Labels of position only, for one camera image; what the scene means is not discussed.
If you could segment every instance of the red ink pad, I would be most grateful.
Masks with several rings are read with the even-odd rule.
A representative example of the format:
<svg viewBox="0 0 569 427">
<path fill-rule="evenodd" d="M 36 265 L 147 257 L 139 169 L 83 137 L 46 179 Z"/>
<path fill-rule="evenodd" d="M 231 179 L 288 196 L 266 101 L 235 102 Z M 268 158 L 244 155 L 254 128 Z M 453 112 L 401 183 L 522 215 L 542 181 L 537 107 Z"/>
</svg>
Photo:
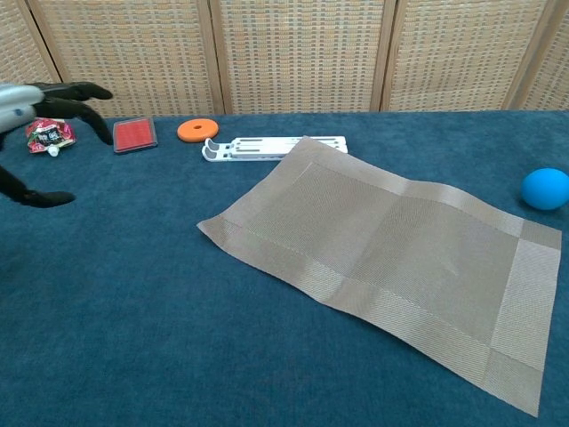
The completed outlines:
<svg viewBox="0 0 569 427">
<path fill-rule="evenodd" d="M 113 126 L 113 139 L 117 154 L 152 149 L 158 145 L 154 122 L 151 118 L 135 118 L 116 122 Z"/>
</svg>

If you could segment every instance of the woven wicker panel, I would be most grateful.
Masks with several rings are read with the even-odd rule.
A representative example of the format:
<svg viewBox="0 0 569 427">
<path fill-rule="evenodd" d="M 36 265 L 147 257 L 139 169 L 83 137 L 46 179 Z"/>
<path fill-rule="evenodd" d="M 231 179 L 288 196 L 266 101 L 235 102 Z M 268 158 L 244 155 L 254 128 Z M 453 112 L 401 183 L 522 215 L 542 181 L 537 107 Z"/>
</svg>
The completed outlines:
<svg viewBox="0 0 569 427">
<path fill-rule="evenodd" d="M 71 80 L 107 87 L 104 116 L 213 113 L 199 0 L 42 0 L 44 21 Z"/>
<path fill-rule="evenodd" d="M 216 1 L 233 112 L 369 111 L 382 1 Z"/>
<path fill-rule="evenodd" d="M 545 3 L 409 0 L 382 109 L 501 109 Z"/>
<path fill-rule="evenodd" d="M 569 109 L 569 11 L 545 54 L 523 109 Z"/>
<path fill-rule="evenodd" d="M 3 56 L 0 61 L 0 82 L 21 84 L 52 81 L 14 0 L 0 0 L 0 41 Z"/>
</svg>

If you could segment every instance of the blue ball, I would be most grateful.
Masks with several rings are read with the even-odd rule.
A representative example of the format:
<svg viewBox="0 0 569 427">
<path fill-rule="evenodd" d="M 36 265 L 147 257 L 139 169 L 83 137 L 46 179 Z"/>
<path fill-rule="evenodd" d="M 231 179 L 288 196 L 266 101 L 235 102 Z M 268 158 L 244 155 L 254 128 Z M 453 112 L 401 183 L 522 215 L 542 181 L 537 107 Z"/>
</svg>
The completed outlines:
<svg viewBox="0 0 569 427">
<path fill-rule="evenodd" d="M 569 176 L 551 167 L 537 169 L 524 178 L 522 198 L 542 211 L 557 209 L 569 201 Z"/>
</svg>

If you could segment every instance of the orange ring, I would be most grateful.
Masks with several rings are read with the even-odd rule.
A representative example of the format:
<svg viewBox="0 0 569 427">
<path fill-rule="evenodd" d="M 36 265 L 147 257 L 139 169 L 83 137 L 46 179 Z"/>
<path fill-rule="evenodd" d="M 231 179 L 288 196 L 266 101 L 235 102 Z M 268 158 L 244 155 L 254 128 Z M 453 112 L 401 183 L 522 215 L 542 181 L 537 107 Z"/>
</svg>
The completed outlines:
<svg viewBox="0 0 569 427">
<path fill-rule="evenodd" d="M 195 118 L 178 127 L 178 138 L 184 142 L 204 142 L 217 135 L 220 127 L 209 118 Z"/>
</svg>

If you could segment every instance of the blue carpet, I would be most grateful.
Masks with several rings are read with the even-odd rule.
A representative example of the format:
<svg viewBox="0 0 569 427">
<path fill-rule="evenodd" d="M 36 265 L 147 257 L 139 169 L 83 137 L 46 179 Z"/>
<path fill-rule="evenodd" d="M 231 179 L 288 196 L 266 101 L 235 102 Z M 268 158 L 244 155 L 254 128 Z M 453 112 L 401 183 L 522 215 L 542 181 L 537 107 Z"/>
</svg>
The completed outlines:
<svg viewBox="0 0 569 427">
<path fill-rule="evenodd" d="M 81 122 L 56 158 L 11 134 L 0 163 L 51 210 L 0 199 L 0 425 L 554 426 L 569 422 L 565 254 L 536 420 L 391 335 L 223 253 L 197 229 L 274 163 L 212 164 L 156 119 L 159 147 L 117 156 Z M 569 170 L 569 113 L 217 117 L 237 136 L 345 135 L 350 153 L 568 230 L 569 206 L 519 201 Z"/>
</svg>

